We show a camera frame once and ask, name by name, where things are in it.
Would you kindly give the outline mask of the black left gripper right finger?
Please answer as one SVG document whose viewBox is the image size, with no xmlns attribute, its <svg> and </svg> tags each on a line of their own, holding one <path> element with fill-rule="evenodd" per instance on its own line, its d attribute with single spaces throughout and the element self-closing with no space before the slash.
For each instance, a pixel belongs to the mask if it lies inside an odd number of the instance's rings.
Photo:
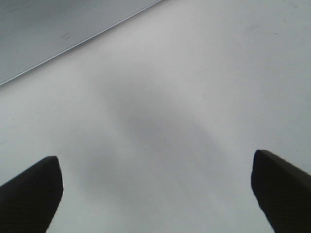
<svg viewBox="0 0 311 233">
<path fill-rule="evenodd" d="M 276 233 L 311 231 L 311 176 L 268 150 L 254 154 L 251 187 Z"/>
</svg>

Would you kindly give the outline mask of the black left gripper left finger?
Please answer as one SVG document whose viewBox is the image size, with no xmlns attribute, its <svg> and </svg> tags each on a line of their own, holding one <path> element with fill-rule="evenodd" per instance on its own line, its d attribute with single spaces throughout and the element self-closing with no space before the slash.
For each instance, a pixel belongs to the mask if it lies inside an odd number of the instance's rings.
<svg viewBox="0 0 311 233">
<path fill-rule="evenodd" d="M 45 233 L 64 187 L 59 160 L 48 156 L 0 187 L 0 231 Z"/>
</svg>

